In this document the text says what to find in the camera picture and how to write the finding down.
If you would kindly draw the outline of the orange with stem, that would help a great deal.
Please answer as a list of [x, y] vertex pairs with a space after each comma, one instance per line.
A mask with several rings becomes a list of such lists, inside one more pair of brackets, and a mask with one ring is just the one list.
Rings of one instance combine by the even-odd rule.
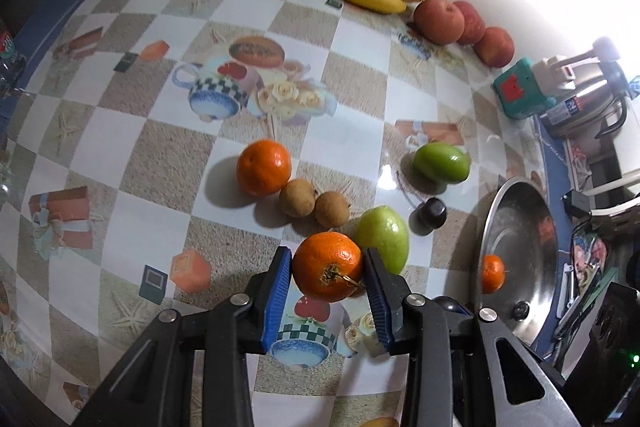
[[361, 258], [360, 248], [345, 234], [312, 234], [295, 251], [293, 279], [304, 296], [336, 303], [362, 288]]

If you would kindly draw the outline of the large pale green mango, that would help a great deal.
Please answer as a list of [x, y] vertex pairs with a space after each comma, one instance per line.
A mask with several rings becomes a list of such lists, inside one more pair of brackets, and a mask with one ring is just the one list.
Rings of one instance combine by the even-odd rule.
[[409, 230], [393, 208], [383, 205], [365, 211], [352, 231], [352, 240], [361, 249], [376, 249], [388, 272], [399, 275], [405, 268]]

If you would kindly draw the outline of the brown round fruit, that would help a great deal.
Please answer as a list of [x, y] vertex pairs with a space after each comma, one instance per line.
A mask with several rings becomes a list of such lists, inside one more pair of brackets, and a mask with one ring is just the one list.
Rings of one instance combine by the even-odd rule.
[[314, 217], [326, 229], [339, 228], [349, 220], [349, 203], [340, 192], [324, 192], [316, 199]]
[[305, 218], [314, 211], [316, 191], [314, 186], [305, 179], [288, 181], [279, 195], [280, 209], [294, 219]]

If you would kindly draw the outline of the orange with rough skin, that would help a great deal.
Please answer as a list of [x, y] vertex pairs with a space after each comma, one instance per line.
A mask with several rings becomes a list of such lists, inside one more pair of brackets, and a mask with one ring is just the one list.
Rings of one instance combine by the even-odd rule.
[[489, 254], [483, 258], [480, 281], [484, 294], [493, 294], [503, 286], [506, 281], [506, 267], [499, 256]]

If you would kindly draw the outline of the smooth orange tangerine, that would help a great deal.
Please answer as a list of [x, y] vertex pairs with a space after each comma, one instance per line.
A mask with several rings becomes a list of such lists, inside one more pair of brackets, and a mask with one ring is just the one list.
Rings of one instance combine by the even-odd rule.
[[236, 162], [236, 179], [250, 196], [264, 197], [279, 192], [291, 173], [290, 153], [282, 144], [271, 140], [247, 145]]

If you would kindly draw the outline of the black knob in bowl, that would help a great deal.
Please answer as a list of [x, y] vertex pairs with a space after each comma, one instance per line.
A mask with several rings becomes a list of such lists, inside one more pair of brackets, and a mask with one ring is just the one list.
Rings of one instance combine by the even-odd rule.
[[511, 312], [511, 317], [515, 321], [524, 321], [526, 317], [528, 317], [529, 311], [529, 303], [527, 301], [521, 300], [515, 303]]

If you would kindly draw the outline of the small green mango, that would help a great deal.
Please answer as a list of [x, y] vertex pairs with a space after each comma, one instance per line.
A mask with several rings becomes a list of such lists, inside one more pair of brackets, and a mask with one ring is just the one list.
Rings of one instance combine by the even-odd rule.
[[459, 184], [469, 178], [471, 161], [467, 153], [444, 142], [422, 145], [414, 153], [412, 165], [428, 179]]

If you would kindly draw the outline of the black power adapter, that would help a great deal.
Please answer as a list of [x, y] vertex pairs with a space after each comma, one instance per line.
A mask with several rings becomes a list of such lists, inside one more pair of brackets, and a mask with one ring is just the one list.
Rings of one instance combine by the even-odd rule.
[[591, 215], [589, 197], [582, 192], [568, 191], [562, 196], [562, 203], [570, 217], [582, 219]]

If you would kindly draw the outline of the blue striped cloth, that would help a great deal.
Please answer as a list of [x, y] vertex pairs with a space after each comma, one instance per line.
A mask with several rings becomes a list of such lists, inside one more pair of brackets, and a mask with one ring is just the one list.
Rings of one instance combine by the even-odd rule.
[[559, 251], [563, 255], [568, 255], [570, 253], [570, 236], [572, 236], [573, 222], [565, 212], [562, 197], [570, 191], [572, 184], [570, 184], [570, 172], [568, 171], [564, 144], [560, 139], [552, 138], [538, 117], [534, 118], [534, 124], [541, 146], [542, 160], [544, 161], [547, 200], [555, 223]]

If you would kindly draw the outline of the teal box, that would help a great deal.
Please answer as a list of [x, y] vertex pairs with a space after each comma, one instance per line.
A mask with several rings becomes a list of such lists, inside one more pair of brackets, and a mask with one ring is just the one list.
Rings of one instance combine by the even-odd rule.
[[555, 98], [545, 96], [538, 87], [532, 67], [532, 61], [523, 57], [492, 83], [503, 112], [511, 119], [542, 114], [555, 104]]

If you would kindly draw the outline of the red apple right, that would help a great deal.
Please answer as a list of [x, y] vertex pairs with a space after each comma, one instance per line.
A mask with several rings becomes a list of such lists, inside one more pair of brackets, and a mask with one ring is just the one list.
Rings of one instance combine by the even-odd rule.
[[482, 63], [491, 68], [508, 65], [515, 53], [515, 44], [509, 33], [501, 27], [487, 27], [484, 36], [473, 46]]

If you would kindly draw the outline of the white power strip lamp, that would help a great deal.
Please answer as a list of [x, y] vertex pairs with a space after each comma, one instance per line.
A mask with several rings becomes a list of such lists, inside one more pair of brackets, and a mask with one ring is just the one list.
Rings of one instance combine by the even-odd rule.
[[615, 63], [620, 54], [609, 38], [597, 39], [592, 47], [581, 54], [574, 56], [555, 55], [543, 58], [536, 62], [530, 69], [540, 92], [546, 98], [559, 98], [566, 92], [576, 89], [578, 81], [576, 68], [582, 63], [596, 61], [600, 63]]

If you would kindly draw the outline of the red apple middle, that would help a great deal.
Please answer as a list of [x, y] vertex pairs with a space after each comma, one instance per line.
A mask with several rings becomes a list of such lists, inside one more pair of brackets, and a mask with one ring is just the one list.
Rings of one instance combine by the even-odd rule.
[[477, 9], [467, 1], [458, 0], [454, 6], [462, 13], [464, 18], [464, 28], [461, 37], [457, 40], [460, 46], [472, 46], [480, 42], [486, 31], [485, 21]]

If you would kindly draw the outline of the stainless steel kettle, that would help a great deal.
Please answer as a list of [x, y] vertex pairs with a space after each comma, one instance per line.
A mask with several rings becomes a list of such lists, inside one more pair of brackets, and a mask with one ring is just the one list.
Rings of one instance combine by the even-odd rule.
[[622, 129], [627, 120], [629, 82], [617, 62], [585, 62], [574, 67], [576, 88], [539, 120], [553, 138], [569, 138], [603, 120], [594, 136], [601, 139]]

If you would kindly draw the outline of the clear plastic container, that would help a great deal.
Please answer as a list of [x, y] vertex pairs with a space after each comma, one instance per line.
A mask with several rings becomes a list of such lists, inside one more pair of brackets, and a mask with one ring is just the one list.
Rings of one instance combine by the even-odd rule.
[[20, 95], [18, 80], [26, 67], [26, 57], [17, 49], [11, 31], [2, 20], [0, 22], [0, 81], [1, 98]]

